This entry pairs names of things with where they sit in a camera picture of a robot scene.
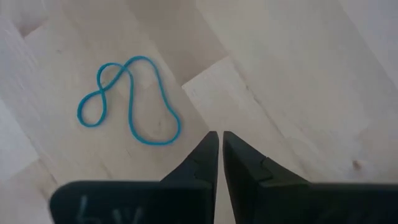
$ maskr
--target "wooden floor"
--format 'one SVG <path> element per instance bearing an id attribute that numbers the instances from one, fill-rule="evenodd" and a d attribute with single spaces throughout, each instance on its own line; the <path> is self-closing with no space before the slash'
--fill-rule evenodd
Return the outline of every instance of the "wooden floor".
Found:
<path id="1" fill-rule="evenodd" d="M 390 0 L 1 0 L 0 223 L 51 223 L 47 200 L 72 180 L 159 180 L 209 130 L 234 131 L 311 181 L 397 182 L 396 9 Z M 133 55 L 156 61 L 182 118 L 171 146 L 131 136 L 127 76 L 107 93 L 100 127 L 76 119 L 99 66 Z M 132 71 L 139 132 L 173 136 L 150 67 Z M 91 100 L 85 117 L 101 108 Z M 215 223 L 233 223 L 221 167 Z"/>

